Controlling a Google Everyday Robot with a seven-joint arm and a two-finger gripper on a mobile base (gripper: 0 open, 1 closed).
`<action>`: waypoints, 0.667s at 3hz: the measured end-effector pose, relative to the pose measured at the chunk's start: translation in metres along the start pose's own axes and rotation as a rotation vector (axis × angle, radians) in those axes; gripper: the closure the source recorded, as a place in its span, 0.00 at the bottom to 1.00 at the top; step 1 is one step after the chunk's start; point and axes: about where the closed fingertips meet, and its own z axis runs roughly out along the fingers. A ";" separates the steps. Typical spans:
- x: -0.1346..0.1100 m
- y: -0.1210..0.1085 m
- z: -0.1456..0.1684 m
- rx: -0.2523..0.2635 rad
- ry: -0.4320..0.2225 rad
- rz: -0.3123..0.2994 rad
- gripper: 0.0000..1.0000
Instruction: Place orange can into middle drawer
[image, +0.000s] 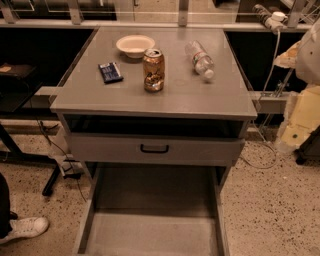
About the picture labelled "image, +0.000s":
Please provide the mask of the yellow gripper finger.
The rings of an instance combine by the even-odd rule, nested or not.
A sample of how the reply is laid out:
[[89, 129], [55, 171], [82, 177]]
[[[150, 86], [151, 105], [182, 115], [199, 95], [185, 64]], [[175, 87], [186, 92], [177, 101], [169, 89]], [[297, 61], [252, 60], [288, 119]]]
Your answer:
[[285, 107], [275, 142], [281, 153], [298, 149], [320, 125], [319, 46], [305, 46], [301, 41], [278, 55], [274, 64], [293, 68], [298, 79], [307, 83], [300, 93], [291, 93]]

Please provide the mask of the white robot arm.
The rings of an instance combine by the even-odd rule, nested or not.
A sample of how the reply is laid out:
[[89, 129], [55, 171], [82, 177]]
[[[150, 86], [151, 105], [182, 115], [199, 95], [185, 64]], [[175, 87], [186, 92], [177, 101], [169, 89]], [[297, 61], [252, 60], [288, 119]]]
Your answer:
[[320, 126], [320, 20], [293, 44], [278, 55], [274, 64], [293, 68], [296, 77], [307, 83], [300, 93], [291, 93], [287, 100], [276, 149], [282, 153], [298, 149]]

